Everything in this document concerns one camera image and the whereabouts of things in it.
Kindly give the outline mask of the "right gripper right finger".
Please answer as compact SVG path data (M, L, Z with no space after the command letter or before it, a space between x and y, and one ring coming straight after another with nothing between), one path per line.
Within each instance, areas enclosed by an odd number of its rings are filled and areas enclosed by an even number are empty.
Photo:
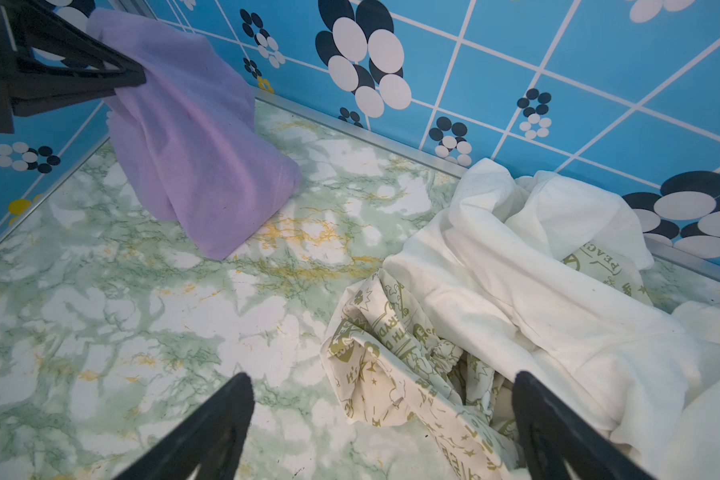
M649 479L540 380L516 375L512 408L533 479Z

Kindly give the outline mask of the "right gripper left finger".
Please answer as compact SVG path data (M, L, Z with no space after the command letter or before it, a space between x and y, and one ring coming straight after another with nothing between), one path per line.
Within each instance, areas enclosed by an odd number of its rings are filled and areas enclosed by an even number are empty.
M254 406L251 379L241 372L117 477L234 478Z

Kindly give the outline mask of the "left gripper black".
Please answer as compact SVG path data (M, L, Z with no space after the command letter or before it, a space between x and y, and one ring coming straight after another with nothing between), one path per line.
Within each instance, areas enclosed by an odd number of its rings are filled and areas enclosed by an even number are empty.
M0 134L14 132L13 114L58 110L145 82L132 59L39 2L0 1Z

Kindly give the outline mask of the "purple cloth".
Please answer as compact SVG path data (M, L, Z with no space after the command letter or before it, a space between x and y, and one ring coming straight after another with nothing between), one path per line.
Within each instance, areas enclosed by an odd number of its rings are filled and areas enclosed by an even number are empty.
M296 192L301 171L255 132L250 85L208 40L97 9L88 34L137 61L146 81L106 99L112 146L140 203L223 260Z

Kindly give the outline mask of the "white printed cloth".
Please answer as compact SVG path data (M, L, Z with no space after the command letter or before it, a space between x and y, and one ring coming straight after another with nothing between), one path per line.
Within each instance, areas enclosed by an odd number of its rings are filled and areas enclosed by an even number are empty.
M658 479L720 479L720 309L656 308L618 195L483 160L333 314L321 360L350 422L419 420L459 479L525 479L518 376Z

